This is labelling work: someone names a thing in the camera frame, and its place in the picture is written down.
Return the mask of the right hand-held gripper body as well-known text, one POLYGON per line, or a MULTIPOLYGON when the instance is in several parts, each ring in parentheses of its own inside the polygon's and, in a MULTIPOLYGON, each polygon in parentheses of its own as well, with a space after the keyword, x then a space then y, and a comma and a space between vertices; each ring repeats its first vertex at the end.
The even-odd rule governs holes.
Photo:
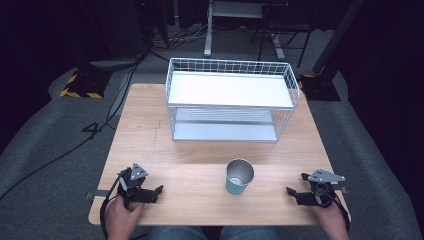
POLYGON ((338 182, 343 182, 346 178, 323 169, 317 169, 309 175, 311 175, 311 182, 306 182, 309 183, 310 191, 305 193, 297 192, 297 197, 294 197, 297 204, 326 208, 335 203, 339 208, 342 208, 333 185, 338 185, 338 182))

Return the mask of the person's right hand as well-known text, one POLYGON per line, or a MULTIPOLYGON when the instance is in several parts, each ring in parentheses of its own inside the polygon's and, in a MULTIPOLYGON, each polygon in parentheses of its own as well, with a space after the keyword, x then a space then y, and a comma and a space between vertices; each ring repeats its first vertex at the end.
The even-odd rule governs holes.
POLYGON ((345 219, 335 203, 332 203, 326 208, 310 206, 309 209, 317 217, 319 224, 329 237, 329 240, 350 240, 345 219))

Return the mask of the person's leg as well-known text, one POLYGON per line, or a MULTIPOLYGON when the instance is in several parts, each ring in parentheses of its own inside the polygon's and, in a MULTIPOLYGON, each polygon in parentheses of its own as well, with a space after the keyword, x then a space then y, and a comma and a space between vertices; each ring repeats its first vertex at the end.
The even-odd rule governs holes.
POLYGON ((157 226, 151 227, 147 240, 208 240, 200 227, 157 226))
POLYGON ((269 226, 226 226, 220 240, 280 240, 280 233, 269 226))

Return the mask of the person's left hand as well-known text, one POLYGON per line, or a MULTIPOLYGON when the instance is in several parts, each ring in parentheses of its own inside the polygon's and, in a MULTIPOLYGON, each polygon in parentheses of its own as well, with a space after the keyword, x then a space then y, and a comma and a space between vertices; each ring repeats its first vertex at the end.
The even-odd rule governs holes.
POLYGON ((125 206, 121 196, 110 201, 105 210, 107 240, 129 240, 141 218, 144 206, 144 203, 138 202, 125 206))

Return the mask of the person's right leg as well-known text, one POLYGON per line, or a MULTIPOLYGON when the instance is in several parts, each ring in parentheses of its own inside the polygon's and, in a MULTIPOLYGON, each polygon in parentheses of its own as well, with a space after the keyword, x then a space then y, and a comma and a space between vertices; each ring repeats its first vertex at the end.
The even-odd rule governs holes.
POLYGON ((280 240, 280 233, 269 226, 226 226, 220 240, 280 240))

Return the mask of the teal metal cup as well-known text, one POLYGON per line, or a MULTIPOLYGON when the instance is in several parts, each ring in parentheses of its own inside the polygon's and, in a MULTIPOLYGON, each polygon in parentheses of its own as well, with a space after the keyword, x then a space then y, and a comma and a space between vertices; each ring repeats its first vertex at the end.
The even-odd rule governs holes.
POLYGON ((241 194, 252 182, 255 171, 252 164, 242 158, 231 160, 226 166, 226 189, 232 195, 241 194))

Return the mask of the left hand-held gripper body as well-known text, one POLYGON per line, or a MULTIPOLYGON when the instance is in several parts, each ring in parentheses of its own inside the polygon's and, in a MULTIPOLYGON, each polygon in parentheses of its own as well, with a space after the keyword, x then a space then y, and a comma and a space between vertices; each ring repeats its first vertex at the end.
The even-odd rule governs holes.
POLYGON ((137 163, 132 167, 131 177, 119 177, 119 186, 117 194, 124 199, 124 204, 129 205, 133 202, 138 203, 156 203, 158 196, 153 196, 153 190, 143 189, 142 184, 149 173, 137 163))

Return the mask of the white wire shelf rack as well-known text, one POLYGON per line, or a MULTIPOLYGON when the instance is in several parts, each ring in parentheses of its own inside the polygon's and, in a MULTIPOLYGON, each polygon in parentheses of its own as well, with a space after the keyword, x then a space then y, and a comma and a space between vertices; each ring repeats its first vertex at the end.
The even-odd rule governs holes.
POLYGON ((174 140, 276 142, 300 90, 288 63, 172 58, 165 95, 174 140))

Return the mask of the white desk leg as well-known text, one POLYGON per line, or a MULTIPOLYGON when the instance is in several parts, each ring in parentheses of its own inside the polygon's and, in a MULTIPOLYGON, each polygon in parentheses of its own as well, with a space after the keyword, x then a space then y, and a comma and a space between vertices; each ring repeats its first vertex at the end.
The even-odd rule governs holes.
POLYGON ((205 37, 205 45, 204 45, 204 56, 209 58, 212 54, 212 22, 213 22, 213 1, 208 0, 208 10, 207 10, 207 32, 205 37))

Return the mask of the grey slanted metal pole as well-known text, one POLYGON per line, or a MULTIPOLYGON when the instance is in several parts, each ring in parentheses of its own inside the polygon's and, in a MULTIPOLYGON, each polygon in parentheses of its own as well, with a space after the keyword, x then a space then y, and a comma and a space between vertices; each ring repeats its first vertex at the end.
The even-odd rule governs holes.
POLYGON ((343 37, 348 31, 354 19, 356 18, 356 15, 361 9, 364 1, 365 0, 353 0, 352 3, 349 5, 346 13, 338 24, 328 44, 326 45, 323 52, 321 53, 312 68, 312 71, 315 74, 320 75, 325 70, 329 70, 330 66, 336 61, 340 53, 340 47, 342 45, 343 37))

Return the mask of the yellow black striped stand base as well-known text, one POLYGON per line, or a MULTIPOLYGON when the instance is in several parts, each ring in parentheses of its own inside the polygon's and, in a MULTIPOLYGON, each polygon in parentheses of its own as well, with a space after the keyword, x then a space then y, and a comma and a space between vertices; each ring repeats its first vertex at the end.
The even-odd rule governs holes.
POLYGON ((75 70, 61 91, 60 96, 101 99, 104 97, 111 76, 111 71, 99 70, 94 74, 88 74, 75 70))

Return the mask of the black chair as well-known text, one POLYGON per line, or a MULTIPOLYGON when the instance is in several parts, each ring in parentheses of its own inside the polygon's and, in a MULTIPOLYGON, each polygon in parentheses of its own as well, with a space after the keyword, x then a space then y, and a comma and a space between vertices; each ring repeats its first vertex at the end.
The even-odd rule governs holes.
POLYGON ((277 40, 280 34, 291 34, 291 38, 285 46, 273 45, 275 50, 287 49, 300 50, 300 57, 297 67, 301 66, 310 35, 313 31, 312 24, 307 17, 305 10, 298 4, 289 2, 272 2, 261 7, 261 21, 255 30, 252 40, 260 34, 260 46, 257 60, 260 61, 264 49, 265 38, 277 40), (291 46, 293 39, 299 34, 305 34, 304 43, 299 46, 291 46))

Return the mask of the person's left leg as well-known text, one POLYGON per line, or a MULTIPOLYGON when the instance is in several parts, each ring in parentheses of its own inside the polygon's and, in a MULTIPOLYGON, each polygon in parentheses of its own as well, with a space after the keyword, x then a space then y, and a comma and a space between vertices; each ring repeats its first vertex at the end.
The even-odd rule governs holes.
POLYGON ((208 240, 200 227, 157 226, 151 227, 147 240, 208 240))

